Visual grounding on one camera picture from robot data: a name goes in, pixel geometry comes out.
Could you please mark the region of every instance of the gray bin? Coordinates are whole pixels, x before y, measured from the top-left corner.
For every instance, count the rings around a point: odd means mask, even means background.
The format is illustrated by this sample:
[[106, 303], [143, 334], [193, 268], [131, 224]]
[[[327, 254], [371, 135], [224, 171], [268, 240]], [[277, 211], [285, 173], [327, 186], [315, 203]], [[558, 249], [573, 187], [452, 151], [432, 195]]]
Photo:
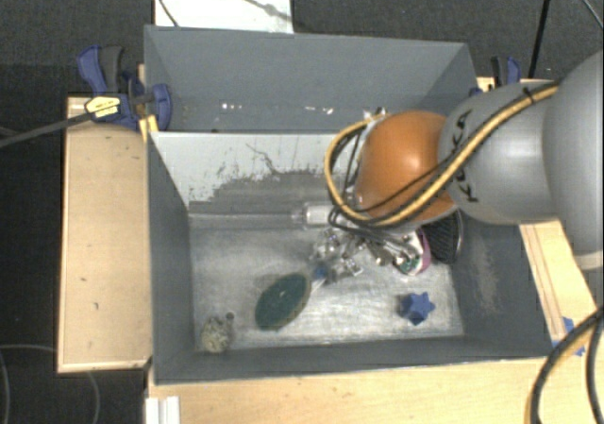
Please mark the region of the gray bin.
[[[367, 268], [314, 292], [281, 331], [253, 328], [261, 289], [308, 270], [318, 229], [291, 215], [327, 201], [322, 161], [333, 133], [377, 107], [447, 114], [476, 83], [465, 45], [148, 27], [145, 67], [147, 83], [168, 83], [175, 101], [170, 131], [148, 144], [158, 384], [551, 349], [518, 229], [467, 219], [455, 265], [434, 264], [418, 277]], [[396, 298], [422, 291], [436, 310], [417, 327], [403, 323]], [[233, 348], [200, 351], [204, 319], [227, 311], [235, 313]]]

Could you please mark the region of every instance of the wooden table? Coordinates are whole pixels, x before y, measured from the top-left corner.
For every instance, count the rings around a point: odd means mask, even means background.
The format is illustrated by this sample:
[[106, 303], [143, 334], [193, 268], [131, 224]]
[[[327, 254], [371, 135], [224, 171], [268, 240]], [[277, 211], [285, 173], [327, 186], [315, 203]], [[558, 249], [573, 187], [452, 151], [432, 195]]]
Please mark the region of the wooden table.
[[[83, 99], [68, 101], [68, 115]], [[140, 135], [86, 123], [66, 135], [59, 372], [140, 368], [152, 353]], [[594, 302], [558, 223], [521, 228], [553, 339]], [[544, 359], [156, 387], [178, 396], [181, 422], [521, 423]], [[604, 351], [598, 355], [604, 365]], [[570, 355], [542, 400], [546, 424], [589, 423], [585, 357]], [[604, 372], [598, 385], [604, 389]]]

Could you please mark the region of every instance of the bin floor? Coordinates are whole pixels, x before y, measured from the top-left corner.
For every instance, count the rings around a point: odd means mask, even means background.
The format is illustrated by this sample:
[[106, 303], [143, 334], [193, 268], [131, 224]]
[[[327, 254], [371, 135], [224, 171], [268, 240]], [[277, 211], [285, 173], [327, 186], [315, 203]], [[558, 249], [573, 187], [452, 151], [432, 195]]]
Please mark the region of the bin floor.
[[[392, 266], [358, 259], [356, 278], [323, 285], [310, 295], [302, 313], [278, 331], [262, 331], [255, 323], [260, 294], [276, 279], [292, 272], [310, 275], [309, 256], [319, 229], [196, 228], [190, 218], [195, 344], [201, 350], [201, 329], [208, 318], [233, 313], [232, 349], [316, 346], [345, 342], [450, 337], [462, 335], [450, 268], [434, 263], [408, 277]], [[417, 327], [396, 313], [398, 300], [428, 292], [436, 309]]]

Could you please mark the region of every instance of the black carpet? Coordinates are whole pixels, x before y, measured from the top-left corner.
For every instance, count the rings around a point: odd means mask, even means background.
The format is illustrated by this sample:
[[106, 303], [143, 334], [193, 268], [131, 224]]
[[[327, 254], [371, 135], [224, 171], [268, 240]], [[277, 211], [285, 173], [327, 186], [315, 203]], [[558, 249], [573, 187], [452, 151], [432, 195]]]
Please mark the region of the black carpet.
[[[602, 16], [603, 0], [590, 0]], [[492, 55], [512, 55], [527, 72], [542, 0], [292, 0], [297, 31], [467, 42], [477, 73]], [[0, 0], [0, 127], [26, 130], [63, 116], [68, 92], [85, 90], [76, 54], [120, 44], [124, 66], [143, 60], [143, 25], [153, 0]], [[602, 31], [579, 0], [553, 0], [537, 76], [563, 76], [602, 48]], [[0, 152], [0, 345], [56, 343], [60, 134]], [[4, 352], [10, 423], [90, 422], [85, 377], [59, 378], [53, 358]], [[99, 422], [142, 421], [140, 371], [96, 374]], [[0, 416], [6, 390], [0, 384]]]

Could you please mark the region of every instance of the blue star-shaped object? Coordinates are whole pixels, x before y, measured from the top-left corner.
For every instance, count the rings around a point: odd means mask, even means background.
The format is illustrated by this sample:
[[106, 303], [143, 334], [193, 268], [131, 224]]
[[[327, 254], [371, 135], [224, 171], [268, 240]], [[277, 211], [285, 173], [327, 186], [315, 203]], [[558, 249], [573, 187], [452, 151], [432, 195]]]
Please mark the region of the blue star-shaped object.
[[426, 320], [428, 314], [435, 308], [436, 306], [428, 297], [428, 292], [424, 292], [421, 295], [411, 293], [401, 298], [398, 314], [409, 319], [413, 325], [417, 326]]

